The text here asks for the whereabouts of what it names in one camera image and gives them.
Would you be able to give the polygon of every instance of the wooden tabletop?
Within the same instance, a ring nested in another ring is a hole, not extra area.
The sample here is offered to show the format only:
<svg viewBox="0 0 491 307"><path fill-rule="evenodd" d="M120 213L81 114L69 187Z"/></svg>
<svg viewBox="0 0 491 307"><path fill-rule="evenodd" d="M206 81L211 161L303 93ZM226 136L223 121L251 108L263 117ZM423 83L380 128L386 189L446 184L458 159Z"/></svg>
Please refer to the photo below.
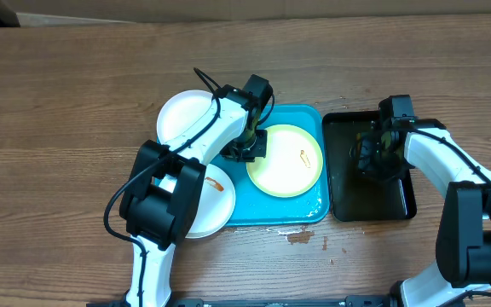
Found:
<svg viewBox="0 0 491 307"><path fill-rule="evenodd" d="M129 288L132 246L101 217L163 104L204 89L193 67L236 86L258 74L278 103L321 115L410 94L491 169L491 15L0 29L0 305L80 306ZM387 293L435 257L443 200L418 171L413 186L410 221L328 215L186 241L171 286L210 300ZM124 231L116 210L111 223Z"/></svg>

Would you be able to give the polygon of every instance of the plate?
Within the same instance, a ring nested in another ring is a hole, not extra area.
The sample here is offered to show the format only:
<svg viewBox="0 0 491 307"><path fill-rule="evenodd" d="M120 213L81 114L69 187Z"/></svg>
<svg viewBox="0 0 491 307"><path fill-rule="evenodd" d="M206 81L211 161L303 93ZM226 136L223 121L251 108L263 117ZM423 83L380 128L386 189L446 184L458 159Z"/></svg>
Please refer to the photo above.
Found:
<svg viewBox="0 0 491 307"><path fill-rule="evenodd" d="M266 158L246 165L255 186L276 197L298 196L314 186L323 169L320 145L294 125L268 127Z"/></svg>
<svg viewBox="0 0 491 307"><path fill-rule="evenodd" d="M181 135L211 106L211 93L186 90L171 97L160 109L157 118L157 138L161 144Z"/></svg>
<svg viewBox="0 0 491 307"><path fill-rule="evenodd" d="M176 181L163 180L159 186L172 192ZM230 219L235 204L236 191L228 175L217 166L208 165L198 212L186 238L198 239L216 233Z"/></svg>

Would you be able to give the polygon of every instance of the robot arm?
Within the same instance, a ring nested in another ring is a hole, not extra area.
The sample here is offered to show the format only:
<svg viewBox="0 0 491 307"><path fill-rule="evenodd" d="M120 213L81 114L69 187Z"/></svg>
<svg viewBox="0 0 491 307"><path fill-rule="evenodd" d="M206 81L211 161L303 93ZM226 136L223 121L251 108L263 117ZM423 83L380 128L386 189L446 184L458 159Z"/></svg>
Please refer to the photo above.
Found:
<svg viewBox="0 0 491 307"><path fill-rule="evenodd" d="M266 131L258 130L257 125L272 96L268 80L252 75L243 90L225 85L215 95L221 103L219 118L203 134L199 135L217 114L216 99L212 99L207 112L180 136L164 145L148 141L136 157L130 177L198 137L169 163L130 188L121 203L120 215L127 221L126 230L147 251L143 306L162 307L170 299L174 251L196 216L205 166L219 153L226 159L245 162L266 154ZM158 187L151 184L152 177L162 179ZM140 248L134 246L132 285L126 295L130 306L139 306L142 256Z"/></svg>
<svg viewBox="0 0 491 307"><path fill-rule="evenodd" d="M373 131L361 134L355 147L360 153L358 169L376 180L390 180L417 167L445 199L436 261L394 287L393 294L405 307L433 307L464 292L489 289L491 231L482 230L482 217L491 219L491 188L440 139L459 150L490 182L491 171L456 145L444 125L434 119L418 120L409 96L391 96L380 102L379 111L379 122Z"/></svg>

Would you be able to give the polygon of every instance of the black tray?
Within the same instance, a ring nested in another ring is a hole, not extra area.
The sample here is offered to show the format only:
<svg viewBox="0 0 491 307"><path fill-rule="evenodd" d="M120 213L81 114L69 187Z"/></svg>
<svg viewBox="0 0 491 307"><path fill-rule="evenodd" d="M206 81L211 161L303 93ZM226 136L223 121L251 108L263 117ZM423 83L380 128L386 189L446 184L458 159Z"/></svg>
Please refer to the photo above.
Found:
<svg viewBox="0 0 491 307"><path fill-rule="evenodd" d="M329 113L323 117L329 198L340 221L409 219L416 215L410 172L404 179L375 182L360 177L349 149L359 132L370 130L378 111Z"/></svg>

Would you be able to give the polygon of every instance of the chipped table surface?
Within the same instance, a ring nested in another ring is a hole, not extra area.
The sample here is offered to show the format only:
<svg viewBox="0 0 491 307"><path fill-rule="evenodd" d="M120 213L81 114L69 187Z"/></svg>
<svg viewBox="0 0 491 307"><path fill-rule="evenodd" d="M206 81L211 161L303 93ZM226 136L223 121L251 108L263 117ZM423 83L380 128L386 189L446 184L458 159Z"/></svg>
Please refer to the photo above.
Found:
<svg viewBox="0 0 491 307"><path fill-rule="evenodd" d="M192 67L236 86L256 73L277 103L321 115L410 94L491 170L491 15L0 29L0 305L128 289L132 246L106 233L103 210L163 103L204 89ZM171 287L211 300L387 293L435 257L442 198L412 176L410 221L222 229L176 249ZM124 231L116 208L111 223Z"/></svg>

